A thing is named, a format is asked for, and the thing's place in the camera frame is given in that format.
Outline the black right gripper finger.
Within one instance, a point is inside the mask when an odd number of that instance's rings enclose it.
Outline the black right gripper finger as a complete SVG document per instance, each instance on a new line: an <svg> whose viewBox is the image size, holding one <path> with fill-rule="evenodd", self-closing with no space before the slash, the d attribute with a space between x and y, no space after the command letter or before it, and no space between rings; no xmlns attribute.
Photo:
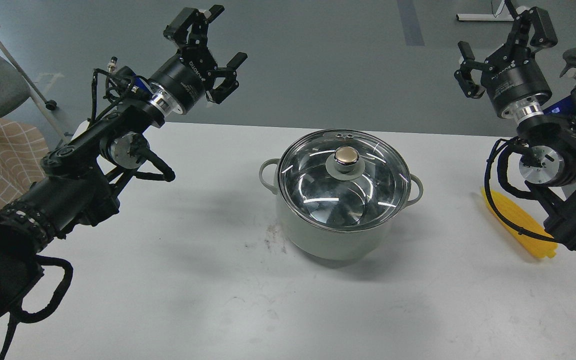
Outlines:
<svg viewBox="0 0 576 360"><path fill-rule="evenodd" d="M503 44L503 54L534 56L541 50L557 46L558 37L547 10L534 6L519 12L511 0L503 3L513 18L512 28Z"/></svg>
<svg viewBox="0 0 576 360"><path fill-rule="evenodd" d="M476 70L481 71L482 73L490 72L491 65L490 63L476 61L473 50L468 42L458 41L457 47L461 54L461 64L454 72L454 77L457 80L462 93L464 93L467 98L475 100L480 99L486 89L473 80L472 71Z"/></svg>

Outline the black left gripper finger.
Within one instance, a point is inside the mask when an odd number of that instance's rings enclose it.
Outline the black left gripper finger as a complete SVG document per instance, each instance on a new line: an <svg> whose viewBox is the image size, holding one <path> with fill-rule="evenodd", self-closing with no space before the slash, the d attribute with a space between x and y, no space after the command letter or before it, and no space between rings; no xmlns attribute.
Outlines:
<svg viewBox="0 0 576 360"><path fill-rule="evenodd" d="M238 52L225 67L215 67L206 73L206 99L214 104L221 104L239 86L238 68L248 59L245 52Z"/></svg>
<svg viewBox="0 0 576 360"><path fill-rule="evenodd" d="M164 28L163 37L174 43L179 50L187 47L206 47L210 23L224 11L223 5L213 5L207 10L184 7Z"/></svg>

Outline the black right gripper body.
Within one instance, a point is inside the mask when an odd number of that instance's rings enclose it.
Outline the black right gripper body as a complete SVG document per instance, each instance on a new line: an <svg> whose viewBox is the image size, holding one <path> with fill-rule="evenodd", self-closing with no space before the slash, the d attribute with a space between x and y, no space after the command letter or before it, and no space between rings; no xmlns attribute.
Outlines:
<svg viewBox="0 0 576 360"><path fill-rule="evenodd" d="M530 48L504 44L486 60L493 70L482 71L481 85L499 118L511 118L507 108L517 101L532 98L543 105L553 95Z"/></svg>

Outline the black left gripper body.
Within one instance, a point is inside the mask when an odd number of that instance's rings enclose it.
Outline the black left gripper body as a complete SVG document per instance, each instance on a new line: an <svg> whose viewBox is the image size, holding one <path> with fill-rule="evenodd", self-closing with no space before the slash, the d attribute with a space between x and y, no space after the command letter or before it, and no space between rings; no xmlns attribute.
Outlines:
<svg viewBox="0 0 576 360"><path fill-rule="evenodd" d="M215 102L211 91L215 79L208 75L217 61L206 46L189 46L177 51L149 78L154 92L167 94L170 111L186 114L201 98Z"/></svg>

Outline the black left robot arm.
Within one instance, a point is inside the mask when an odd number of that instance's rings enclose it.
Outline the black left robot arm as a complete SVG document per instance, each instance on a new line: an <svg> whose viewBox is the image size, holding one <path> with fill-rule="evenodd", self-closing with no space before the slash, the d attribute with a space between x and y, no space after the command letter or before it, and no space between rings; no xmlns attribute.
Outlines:
<svg viewBox="0 0 576 360"><path fill-rule="evenodd" d="M4 360L20 323L50 317L73 280L68 260L41 255L75 226L96 226L118 214L119 194L130 180L173 182L176 174L155 154L144 132L172 113L187 114L201 98L220 104L238 87L238 52L218 66L208 30L224 11L185 7L163 37L177 50L152 76L93 70L87 128L41 160L45 177L0 209L0 317L9 316L0 351Z"/></svg>

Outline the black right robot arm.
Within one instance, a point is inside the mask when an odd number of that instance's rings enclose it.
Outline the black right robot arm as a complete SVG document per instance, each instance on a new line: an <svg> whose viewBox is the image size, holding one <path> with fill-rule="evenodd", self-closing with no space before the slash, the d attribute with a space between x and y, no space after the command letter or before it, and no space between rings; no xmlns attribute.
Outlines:
<svg viewBox="0 0 576 360"><path fill-rule="evenodd" d="M518 10L510 0L502 5L513 23L505 43L479 62L470 44L460 41L462 59L454 72L467 98L487 94L496 116L517 125L515 137L499 139L491 149L484 195L493 213L516 234L576 251L576 48L563 54L566 66L561 72L574 79L574 88L566 98L544 107L553 93L537 64L537 53L558 43L549 13L541 7ZM546 211L545 235L498 210L490 189L493 164L508 194L537 201Z"/></svg>

